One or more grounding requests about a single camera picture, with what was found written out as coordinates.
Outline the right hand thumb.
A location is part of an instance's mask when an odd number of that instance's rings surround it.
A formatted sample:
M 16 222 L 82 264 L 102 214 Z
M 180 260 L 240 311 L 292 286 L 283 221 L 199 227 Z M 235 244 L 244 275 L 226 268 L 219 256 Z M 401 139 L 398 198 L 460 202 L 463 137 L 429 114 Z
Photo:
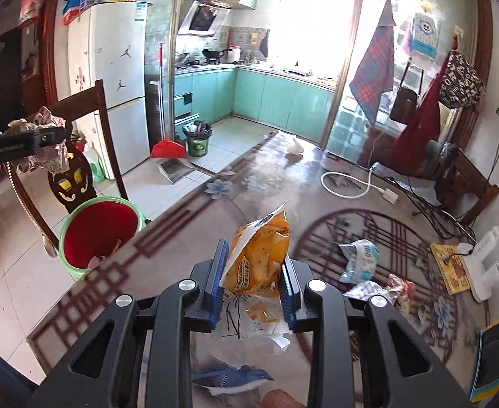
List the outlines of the right hand thumb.
M 264 395 L 261 408 L 305 408 L 305 405 L 283 390 L 273 390 Z

